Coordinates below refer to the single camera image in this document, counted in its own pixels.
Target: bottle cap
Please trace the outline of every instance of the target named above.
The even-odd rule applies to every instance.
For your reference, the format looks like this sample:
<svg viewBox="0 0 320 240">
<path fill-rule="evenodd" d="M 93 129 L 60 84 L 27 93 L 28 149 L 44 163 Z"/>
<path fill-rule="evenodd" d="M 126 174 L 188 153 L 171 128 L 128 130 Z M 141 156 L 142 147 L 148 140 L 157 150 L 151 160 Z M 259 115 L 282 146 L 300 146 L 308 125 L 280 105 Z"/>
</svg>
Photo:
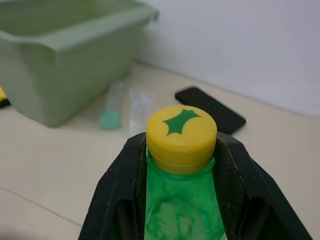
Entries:
<svg viewBox="0 0 320 240">
<path fill-rule="evenodd" d="M 153 113 L 146 123 L 146 145 L 152 161 L 163 171 L 188 175 L 212 160 L 217 125 L 205 111 L 171 105 Z"/>
<path fill-rule="evenodd" d="M 0 86 L 0 101 L 2 101 L 4 99 L 7 99 L 7 96 Z"/>
</svg>

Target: bottle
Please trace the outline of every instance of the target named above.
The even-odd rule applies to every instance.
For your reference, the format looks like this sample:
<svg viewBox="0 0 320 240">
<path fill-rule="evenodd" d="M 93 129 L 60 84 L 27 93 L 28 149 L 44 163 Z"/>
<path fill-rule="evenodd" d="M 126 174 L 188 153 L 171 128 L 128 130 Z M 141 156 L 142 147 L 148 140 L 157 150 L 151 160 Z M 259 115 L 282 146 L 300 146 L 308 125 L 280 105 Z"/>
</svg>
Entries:
<svg viewBox="0 0 320 240">
<path fill-rule="evenodd" d="M 148 118 L 144 240 L 226 239 L 212 174 L 216 139 L 216 123 L 196 107 Z"/>
</svg>

